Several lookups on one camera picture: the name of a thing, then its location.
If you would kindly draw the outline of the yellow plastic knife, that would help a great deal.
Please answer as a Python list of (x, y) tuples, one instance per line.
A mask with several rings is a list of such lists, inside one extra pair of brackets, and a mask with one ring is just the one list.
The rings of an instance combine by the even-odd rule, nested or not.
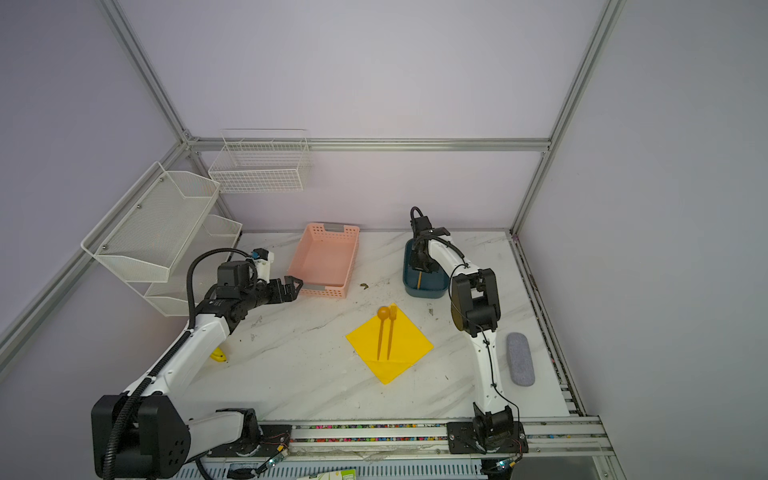
[(398, 318), (398, 312), (399, 308), (396, 304), (391, 304), (389, 306), (389, 320), (390, 320), (390, 328), (388, 332), (388, 344), (387, 344), (387, 359), (391, 359), (391, 354), (393, 350), (393, 343), (394, 343), (394, 330), (395, 330), (395, 322)]

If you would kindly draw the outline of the yellow plastic spoon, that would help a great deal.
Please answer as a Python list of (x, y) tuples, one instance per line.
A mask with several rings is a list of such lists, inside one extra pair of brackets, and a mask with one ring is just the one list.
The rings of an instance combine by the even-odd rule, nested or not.
[(388, 306), (380, 307), (377, 311), (377, 318), (380, 321), (377, 343), (377, 359), (380, 360), (383, 346), (384, 327), (386, 321), (390, 319), (390, 308)]

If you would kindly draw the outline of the yellow paper napkin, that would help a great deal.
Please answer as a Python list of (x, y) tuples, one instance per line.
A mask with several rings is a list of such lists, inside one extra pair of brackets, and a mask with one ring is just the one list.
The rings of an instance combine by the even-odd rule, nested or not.
[(346, 339), (383, 385), (390, 384), (434, 349), (397, 304), (380, 307)]

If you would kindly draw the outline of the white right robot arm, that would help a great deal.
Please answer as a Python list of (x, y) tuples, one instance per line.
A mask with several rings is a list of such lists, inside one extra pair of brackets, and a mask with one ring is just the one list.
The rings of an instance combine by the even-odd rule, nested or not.
[(519, 409), (505, 396), (498, 378), (496, 340), (502, 312), (496, 274), (470, 261), (450, 232), (433, 226), (419, 207), (413, 206), (409, 216), (412, 239), (405, 276), (415, 281), (413, 291), (438, 280), (445, 284), (454, 326), (475, 355), (474, 441), (483, 453), (498, 451), (517, 438)]

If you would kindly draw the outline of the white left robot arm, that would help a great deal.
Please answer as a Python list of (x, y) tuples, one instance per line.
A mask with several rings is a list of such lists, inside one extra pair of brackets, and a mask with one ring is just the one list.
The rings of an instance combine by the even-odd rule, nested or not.
[(219, 265), (215, 283), (200, 300), (194, 296), (195, 270), (221, 251), (206, 251), (188, 267), (188, 322), (177, 339), (139, 379), (93, 406), (93, 458), (99, 478), (168, 479), (219, 447), (246, 452), (260, 447), (263, 433), (254, 409), (228, 407), (185, 419), (175, 404), (252, 310), (293, 302), (304, 285), (294, 276), (272, 277), (274, 255), (266, 249), (225, 251), (234, 260)]

